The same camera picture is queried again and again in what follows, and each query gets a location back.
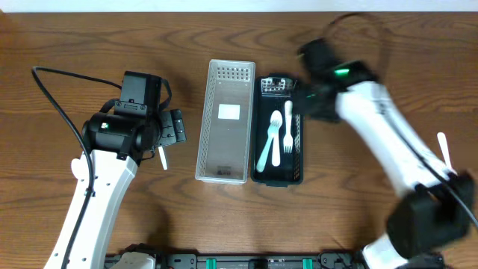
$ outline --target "perforated basket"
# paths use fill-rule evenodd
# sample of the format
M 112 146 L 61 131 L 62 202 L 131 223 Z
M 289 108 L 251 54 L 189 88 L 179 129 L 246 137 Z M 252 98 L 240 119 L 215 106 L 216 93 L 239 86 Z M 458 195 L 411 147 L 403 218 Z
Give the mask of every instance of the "perforated basket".
M 196 179 L 247 180 L 255 64 L 211 60 L 202 112 Z

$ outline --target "label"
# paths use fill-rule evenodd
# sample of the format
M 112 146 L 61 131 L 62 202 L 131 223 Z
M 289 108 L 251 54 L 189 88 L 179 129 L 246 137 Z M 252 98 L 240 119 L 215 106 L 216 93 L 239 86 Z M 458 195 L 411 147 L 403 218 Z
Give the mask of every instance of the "label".
M 224 120 L 239 120 L 240 105 L 219 104 L 217 117 Z

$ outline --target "wooden table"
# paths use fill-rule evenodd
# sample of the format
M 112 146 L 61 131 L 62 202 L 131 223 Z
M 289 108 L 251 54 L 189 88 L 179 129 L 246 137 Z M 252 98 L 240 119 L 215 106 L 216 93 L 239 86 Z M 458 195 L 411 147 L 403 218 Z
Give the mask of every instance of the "wooden table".
M 346 124 L 305 123 L 305 178 L 270 188 L 194 179 L 210 59 L 256 62 L 256 75 L 305 76 L 296 50 L 338 13 L 73 13 L 0 15 L 0 268 L 42 268 L 63 225 L 81 150 L 40 92 L 30 68 L 121 82 L 124 71 L 167 78 L 184 113 L 187 143 L 167 148 L 169 170 L 145 161 L 119 210 L 108 252 L 148 243 L 200 253 L 315 253 L 358 248 L 384 231 L 398 199 L 382 168 Z M 394 46 L 386 84 L 430 148 L 449 139 L 453 165 L 478 167 L 478 18 L 472 13 L 381 13 Z M 377 60 L 376 32 L 356 18 L 333 43 L 346 59 Z M 41 74 L 81 128 L 103 84 Z M 478 265 L 478 236 L 444 251 L 456 268 Z

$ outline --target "black cable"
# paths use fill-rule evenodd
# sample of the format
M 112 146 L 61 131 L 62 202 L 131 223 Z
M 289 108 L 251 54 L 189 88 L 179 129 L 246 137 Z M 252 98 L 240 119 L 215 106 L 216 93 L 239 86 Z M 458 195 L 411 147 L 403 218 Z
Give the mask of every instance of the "black cable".
M 389 40 L 388 40 L 389 31 L 384 26 L 384 23 L 382 22 L 382 20 L 380 20 L 379 17 L 374 16 L 370 13 L 362 13 L 362 12 L 346 13 L 344 15 L 341 15 L 341 16 L 335 18 L 333 21 L 331 21 L 323 29 L 322 36 L 327 37 L 327 35 L 329 35 L 329 32 L 336 25 L 338 25 L 340 22 L 344 21 L 345 19 L 349 19 L 349 18 L 354 17 L 354 16 L 360 17 L 360 18 L 365 19 L 368 22 L 370 22 L 375 27 L 375 29 L 376 29 L 376 31 L 379 35 L 380 50 L 379 50 L 379 58 L 378 58 L 377 64 L 376 64 L 376 71 L 380 72 L 379 80 L 383 83 L 383 81 L 385 80 L 388 65 L 389 65 L 389 62 L 390 62 L 391 42 L 389 42 Z
M 413 154 L 417 157 L 417 159 L 422 163 L 423 166 L 447 189 L 448 193 L 454 198 L 454 200 L 465 210 L 465 213 L 468 215 L 470 218 L 471 222 L 475 225 L 475 227 L 478 229 L 478 220 L 477 217 L 473 214 L 473 212 L 467 207 L 465 202 L 463 202 L 462 198 L 453 190 L 453 188 L 448 184 L 448 181 L 444 179 L 442 176 L 440 176 L 435 170 L 433 170 L 432 167 L 426 162 L 425 158 L 406 140 L 406 138 L 403 136 L 402 133 L 400 133 L 400 130 L 398 127 L 395 125 L 395 122 L 388 117 L 388 115 L 385 113 L 384 118 L 387 121 L 387 123 L 390 125 L 390 127 L 394 130 L 394 132 L 400 137 L 400 139 L 407 145 L 407 147 L 413 152 Z
M 69 254 L 71 253 L 73 243 L 75 242 L 76 235 L 78 234 L 78 230 L 80 229 L 81 221 L 83 220 L 84 213 L 86 212 L 86 209 L 88 207 L 88 203 L 89 203 L 90 198 L 93 194 L 93 185 L 94 185 L 93 162 L 91 160 L 90 153 L 88 152 L 87 147 L 85 146 L 84 141 L 81 138 L 80 132 L 77 130 L 75 124 L 71 121 L 71 119 L 68 118 L 68 116 L 66 115 L 65 111 L 63 111 L 61 106 L 55 101 L 53 96 L 46 90 L 45 86 L 43 86 L 43 83 L 38 78 L 37 70 L 45 71 L 45 72 L 53 72 L 53 73 L 57 73 L 57 74 L 61 74 L 61 75 L 69 75 L 69 76 L 72 76 L 72 77 L 75 77 L 75 78 L 87 79 L 89 81 L 101 82 L 101 83 L 105 83 L 105 84 L 109 84 L 109 85 L 118 87 L 119 89 L 121 89 L 121 86 L 119 86 L 118 84 L 115 84 L 113 82 L 103 80 L 103 79 L 91 78 L 89 76 L 79 75 L 79 74 L 75 74 L 75 73 L 71 73 L 71 72 L 65 72 L 65 71 L 56 70 L 56 69 L 51 69 L 51 68 L 47 68 L 47 67 L 33 67 L 31 69 L 31 74 L 33 75 L 33 78 L 35 79 L 38 87 L 41 89 L 43 94 L 45 94 L 46 98 L 51 102 L 53 107 L 55 107 L 55 109 L 58 111 L 58 113 L 61 115 L 61 117 L 63 117 L 66 124 L 72 129 L 73 134 L 75 135 L 76 139 L 80 143 L 81 148 L 83 149 L 83 153 L 85 154 L 85 157 L 87 159 L 87 164 L 88 164 L 88 174 L 89 174 L 88 187 L 87 187 L 86 192 L 85 192 L 83 206 L 81 207 L 80 214 L 78 215 L 78 219 L 77 219 L 75 227 L 73 228 L 73 231 L 72 231 L 72 235 L 71 235 L 71 237 L 68 241 L 68 245 L 66 246 L 65 256 L 63 257 L 63 262 L 61 264 L 61 268 L 64 269 L 64 268 L 66 268 L 66 266 L 69 263 Z

